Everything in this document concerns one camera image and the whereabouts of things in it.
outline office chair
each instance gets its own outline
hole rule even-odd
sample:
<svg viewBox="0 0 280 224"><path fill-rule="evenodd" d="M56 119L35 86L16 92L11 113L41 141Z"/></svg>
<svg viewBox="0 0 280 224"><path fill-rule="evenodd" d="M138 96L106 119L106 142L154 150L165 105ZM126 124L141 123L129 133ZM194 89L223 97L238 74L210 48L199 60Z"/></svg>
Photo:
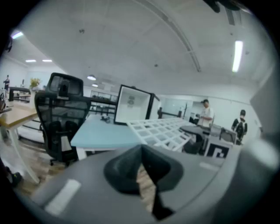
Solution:
<svg viewBox="0 0 280 224"><path fill-rule="evenodd" d="M52 73L45 92L35 96L35 107L42 124L46 152L54 161L69 165L77 160L77 151L70 145L84 123L91 102L83 95L83 81L72 76Z"/></svg>
<svg viewBox="0 0 280 224"><path fill-rule="evenodd" d="M190 154L199 153L199 151L202 149L205 140L203 130L200 127L193 127L193 126L182 126L180 129L186 133L196 136L196 141L194 142L193 140L190 139L183 146L183 150L186 153L190 153Z"/></svg>

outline person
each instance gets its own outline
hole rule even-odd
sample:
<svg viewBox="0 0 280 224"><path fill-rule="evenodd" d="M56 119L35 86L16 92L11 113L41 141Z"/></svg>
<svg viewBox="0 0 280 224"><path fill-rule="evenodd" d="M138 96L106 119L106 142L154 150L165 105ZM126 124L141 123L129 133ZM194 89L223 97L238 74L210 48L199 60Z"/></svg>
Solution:
<svg viewBox="0 0 280 224"><path fill-rule="evenodd" d="M204 109L199 116L199 121L197 125L209 128L213 123L214 110L209 106L209 101L207 99L203 100Z"/></svg>
<svg viewBox="0 0 280 224"><path fill-rule="evenodd" d="M9 75L7 75L7 79L3 83L5 83L5 87L4 87L4 89L6 90L5 91L5 98L7 99L7 92L8 92L9 85L10 85Z"/></svg>
<svg viewBox="0 0 280 224"><path fill-rule="evenodd" d="M246 111L241 110L240 117L234 120L231 127L231 129L237 133L237 139L236 139L237 145L241 145L243 136L247 134L248 125L244 119L245 115L246 115Z"/></svg>
<svg viewBox="0 0 280 224"><path fill-rule="evenodd" d="M24 88L24 87L25 87L25 80L23 79L22 84L21 84L21 88Z"/></svg>

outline white lattice frame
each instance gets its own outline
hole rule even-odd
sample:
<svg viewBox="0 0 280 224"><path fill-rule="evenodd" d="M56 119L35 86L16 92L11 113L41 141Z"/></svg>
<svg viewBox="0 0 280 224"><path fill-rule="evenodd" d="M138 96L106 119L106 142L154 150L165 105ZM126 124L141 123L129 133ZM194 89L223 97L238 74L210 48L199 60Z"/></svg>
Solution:
<svg viewBox="0 0 280 224"><path fill-rule="evenodd" d="M153 146L163 147L167 150L179 151L185 145L190 135L179 130L180 127L187 125L188 122L181 118L151 119L128 121L128 127L137 135L142 144L148 144L148 139L154 140Z"/></svg>

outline white ceiling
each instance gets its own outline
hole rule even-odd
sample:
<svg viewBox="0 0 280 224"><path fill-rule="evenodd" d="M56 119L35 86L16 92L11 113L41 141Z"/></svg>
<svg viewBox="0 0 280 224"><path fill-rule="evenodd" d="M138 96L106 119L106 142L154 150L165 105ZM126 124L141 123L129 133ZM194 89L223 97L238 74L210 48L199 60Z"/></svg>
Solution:
<svg viewBox="0 0 280 224"><path fill-rule="evenodd" d="M25 35L13 39L13 46L10 52L4 52L5 57L16 59L18 62L26 65L27 67L33 66L54 66L52 62L43 62L42 60L49 59L37 47L30 43ZM27 63L26 60L36 60L35 63Z"/></svg>
<svg viewBox="0 0 280 224"><path fill-rule="evenodd" d="M216 14L202 0L150 0L182 32L191 50L151 10L145 0L49 0L21 24L33 45L64 71L102 83L136 85L150 77L198 74L190 54L198 59L202 74L259 81L274 63L272 45L256 19L234 12L229 25L225 8ZM244 42L240 69L231 71L235 40ZM20 39L15 40L15 47ZM32 55L33 47L15 58Z"/></svg>

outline chair headrest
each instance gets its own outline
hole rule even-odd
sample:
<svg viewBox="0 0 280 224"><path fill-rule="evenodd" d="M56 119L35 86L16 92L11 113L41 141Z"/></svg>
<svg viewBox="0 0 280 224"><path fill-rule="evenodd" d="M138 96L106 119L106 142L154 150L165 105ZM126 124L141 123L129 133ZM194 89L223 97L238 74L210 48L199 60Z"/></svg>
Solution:
<svg viewBox="0 0 280 224"><path fill-rule="evenodd" d="M83 96L83 87L84 82L79 78L61 73L52 73L45 92L56 94L60 97Z"/></svg>

